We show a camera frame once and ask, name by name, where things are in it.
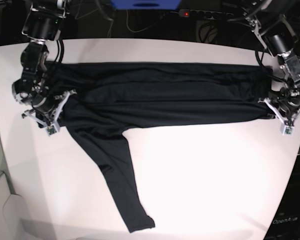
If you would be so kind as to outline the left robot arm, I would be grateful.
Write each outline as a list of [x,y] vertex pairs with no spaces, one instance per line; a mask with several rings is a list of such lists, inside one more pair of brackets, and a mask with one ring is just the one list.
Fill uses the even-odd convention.
[[293,133],[295,120],[300,115],[300,57],[294,51],[298,36],[286,18],[293,4],[292,0],[236,0],[234,17],[227,19],[233,23],[247,22],[263,51],[278,60],[283,78],[275,76],[264,66],[259,52],[255,52],[261,69],[273,81],[284,84],[273,96],[260,100],[280,120],[282,135]]

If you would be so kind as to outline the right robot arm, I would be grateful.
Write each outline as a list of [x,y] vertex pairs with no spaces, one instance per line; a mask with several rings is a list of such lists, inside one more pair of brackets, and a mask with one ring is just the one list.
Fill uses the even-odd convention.
[[60,131],[63,107],[76,90],[54,93],[54,79],[61,66],[65,46],[62,25],[69,14],[69,0],[34,0],[21,33],[30,42],[21,54],[22,73],[12,88],[14,100],[31,108],[22,118],[33,119],[48,136]]

